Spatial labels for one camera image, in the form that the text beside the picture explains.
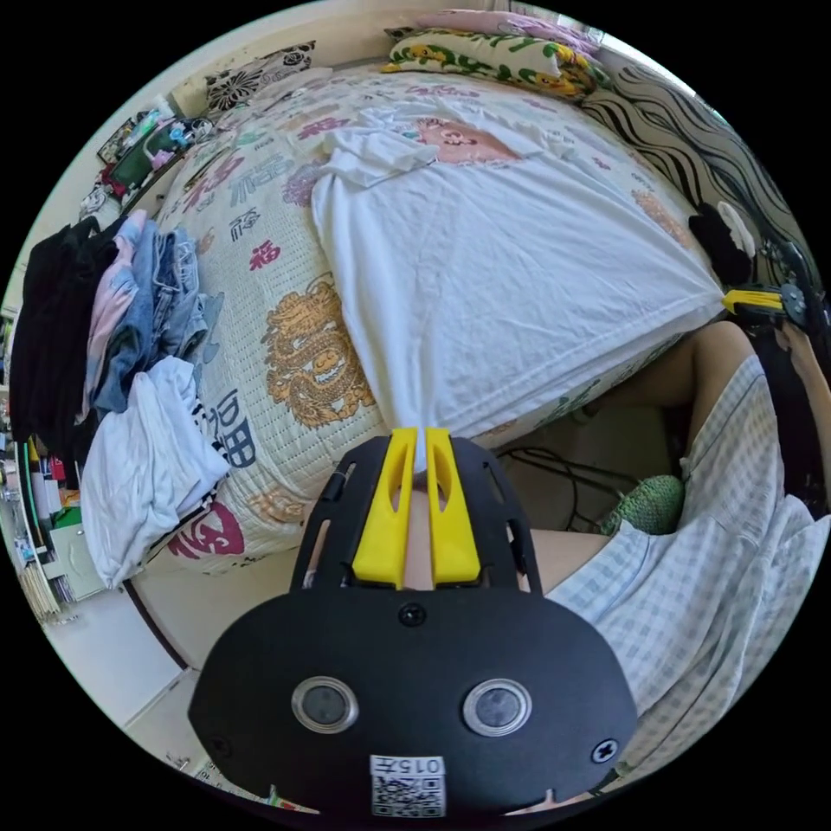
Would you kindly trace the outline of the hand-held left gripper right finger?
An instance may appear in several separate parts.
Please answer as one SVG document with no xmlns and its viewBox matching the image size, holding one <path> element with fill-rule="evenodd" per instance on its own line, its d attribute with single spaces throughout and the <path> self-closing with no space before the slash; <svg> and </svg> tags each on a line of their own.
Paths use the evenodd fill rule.
<svg viewBox="0 0 831 831">
<path fill-rule="evenodd" d="M 480 559 L 449 432 L 427 428 L 428 517 L 434 583 L 476 583 Z"/>
</svg>

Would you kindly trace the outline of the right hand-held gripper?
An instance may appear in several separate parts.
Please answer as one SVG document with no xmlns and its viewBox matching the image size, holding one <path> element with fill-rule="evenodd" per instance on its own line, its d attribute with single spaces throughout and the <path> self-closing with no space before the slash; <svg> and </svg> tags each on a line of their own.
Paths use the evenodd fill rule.
<svg viewBox="0 0 831 831">
<path fill-rule="evenodd" d="M 780 325 L 784 320 L 797 326 L 812 339 L 830 338 L 830 318 L 824 290 L 811 280 L 808 263 L 793 242 L 768 254 L 774 271 L 782 278 L 770 285 L 749 284 L 732 289 L 722 299 L 725 310 L 751 325 Z"/>
</svg>

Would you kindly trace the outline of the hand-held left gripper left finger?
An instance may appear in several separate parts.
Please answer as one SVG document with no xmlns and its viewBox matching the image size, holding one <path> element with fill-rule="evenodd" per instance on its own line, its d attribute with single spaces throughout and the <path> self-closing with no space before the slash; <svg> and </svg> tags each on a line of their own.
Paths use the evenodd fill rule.
<svg viewBox="0 0 831 831">
<path fill-rule="evenodd" d="M 415 451 L 415 428 L 392 431 L 352 560 L 362 583 L 403 587 Z"/>
</svg>

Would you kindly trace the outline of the person's right hand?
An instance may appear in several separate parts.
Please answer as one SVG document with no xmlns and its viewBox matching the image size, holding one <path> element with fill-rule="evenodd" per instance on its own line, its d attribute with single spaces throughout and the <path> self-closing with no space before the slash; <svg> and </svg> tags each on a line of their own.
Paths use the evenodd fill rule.
<svg viewBox="0 0 831 831">
<path fill-rule="evenodd" d="M 782 322 L 777 335 L 780 346 L 790 354 L 791 362 L 800 376 L 820 371 L 820 362 L 809 336 L 788 321 Z"/>
</svg>

